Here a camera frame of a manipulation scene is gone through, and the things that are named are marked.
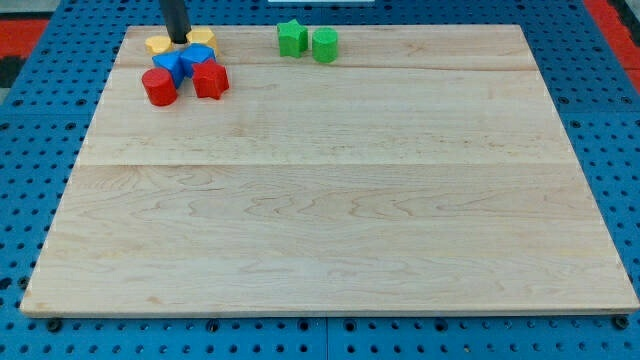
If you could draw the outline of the black cylindrical robot arm tip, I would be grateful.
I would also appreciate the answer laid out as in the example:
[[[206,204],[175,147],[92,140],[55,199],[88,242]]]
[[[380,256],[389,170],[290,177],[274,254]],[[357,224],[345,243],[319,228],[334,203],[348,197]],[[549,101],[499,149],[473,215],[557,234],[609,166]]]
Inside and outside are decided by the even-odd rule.
[[[159,6],[171,41],[176,44],[186,44],[191,23],[185,1],[159,0]]]

